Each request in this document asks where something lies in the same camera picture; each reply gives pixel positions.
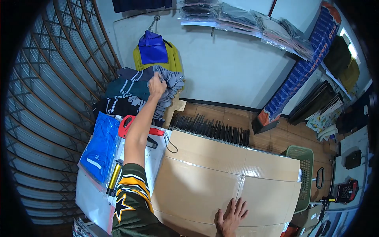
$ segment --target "blue bag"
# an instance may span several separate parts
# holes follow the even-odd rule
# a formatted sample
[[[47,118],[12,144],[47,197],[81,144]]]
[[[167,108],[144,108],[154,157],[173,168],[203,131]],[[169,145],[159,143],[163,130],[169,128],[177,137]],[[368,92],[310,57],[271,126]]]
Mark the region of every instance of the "blue bag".
[[[80,158],[80,163],[101,184],[108,177],[114,159],[119,126],[117,119],[99,112],[92,140]]]
[[[168,63],[166,45],[161,35],[146,30],[139,39],[138,48],[142,64]]]

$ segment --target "black star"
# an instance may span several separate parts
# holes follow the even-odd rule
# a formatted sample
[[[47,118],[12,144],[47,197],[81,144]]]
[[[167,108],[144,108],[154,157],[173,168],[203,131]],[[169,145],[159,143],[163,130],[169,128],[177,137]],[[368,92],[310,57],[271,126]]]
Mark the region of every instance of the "black star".
[[[126,205],[125,204],[125,200],[126,200],[126,194],[124,193],[124,195],[120,199],[118,199],[116,201],[116,208],[115,208],[114,215],[116,215],[116,218],[119,221],[119,224],[120,224],[120,221],[121,221],[121,215],[122,215],[123,211],[135,210],[131,206]]]

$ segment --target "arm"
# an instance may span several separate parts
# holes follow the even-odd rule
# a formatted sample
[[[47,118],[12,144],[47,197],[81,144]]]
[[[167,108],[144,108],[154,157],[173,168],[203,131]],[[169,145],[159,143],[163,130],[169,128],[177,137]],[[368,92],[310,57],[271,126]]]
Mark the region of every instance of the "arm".
[[[235,231],[241,221],[249,214],[249,210],[246,210],[247,202],[242,198],[239,198],[237,203],[234,198],[230,202],[230,212],[227,215],[224,216],[221,209],[216,213],[217,233],[221,232],[223,237],[235,237]]]
[[[145,147],[151,121],[158,101],[167,88],[165,81],[160,81],[160,75],[155,72],[149,81],[150,96],[141,111],[130,125],[125,137],[124,165],[135,163],[145,168]]]

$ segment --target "green laundry basket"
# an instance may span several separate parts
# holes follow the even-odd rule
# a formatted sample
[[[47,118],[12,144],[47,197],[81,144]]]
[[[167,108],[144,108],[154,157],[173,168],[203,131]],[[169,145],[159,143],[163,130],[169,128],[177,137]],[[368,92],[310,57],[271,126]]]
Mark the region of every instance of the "green laundry basket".
[[[285,154],[292,159],[300,160],[302,170],[300,194],[294,213],[296,214],[307,209],[309,205],[313,177],[313,151],[301,146],[289,146]]]

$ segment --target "hand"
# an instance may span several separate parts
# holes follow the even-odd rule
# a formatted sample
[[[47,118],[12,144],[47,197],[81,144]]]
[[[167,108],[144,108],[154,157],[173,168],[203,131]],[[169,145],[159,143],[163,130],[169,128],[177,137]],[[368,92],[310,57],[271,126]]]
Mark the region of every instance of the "hand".
[[[161,74],[158,72],[154,73],[154,76],[149,81],[149,91],[150,95],[161,97],[167,88],[165,80],[161,82]]]
[[[233,198],[231,200],[230,212],[226,217],[224,217],[224,212],[221,209],[218,210],[216,214],[216,227],[224,237],[235,236],[235,231],[241,221],[249,214],[249,210],[246,210],[246,204],[247,202],[243,202],[242,198],[239,198],[236,204]]]

